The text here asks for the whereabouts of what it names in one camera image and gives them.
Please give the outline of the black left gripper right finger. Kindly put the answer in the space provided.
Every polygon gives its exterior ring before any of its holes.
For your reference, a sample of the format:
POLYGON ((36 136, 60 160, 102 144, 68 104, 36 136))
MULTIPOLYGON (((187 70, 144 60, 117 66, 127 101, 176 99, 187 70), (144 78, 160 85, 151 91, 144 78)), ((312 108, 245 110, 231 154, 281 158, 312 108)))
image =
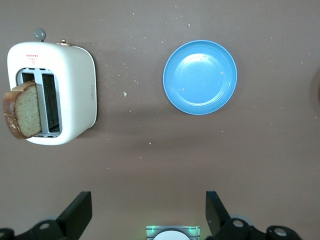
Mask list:
POLYGON ((215 191, 207 191, 205 217, 211 232, 208 240, 301 240, 292 229, 271 225, 266 232, 239 217, 231 217, 215 191))

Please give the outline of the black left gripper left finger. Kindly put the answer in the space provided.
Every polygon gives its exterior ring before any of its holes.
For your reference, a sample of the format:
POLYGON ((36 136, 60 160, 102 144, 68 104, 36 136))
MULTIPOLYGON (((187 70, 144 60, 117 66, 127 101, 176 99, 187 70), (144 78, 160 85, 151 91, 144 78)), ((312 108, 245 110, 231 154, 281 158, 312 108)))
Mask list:
POLYGON ((35 224, 28 231, 15 235, 11 228, 2 228, 2 240, 78 240, 92 219, 92 194, 82 191, 56 218, 35 224))

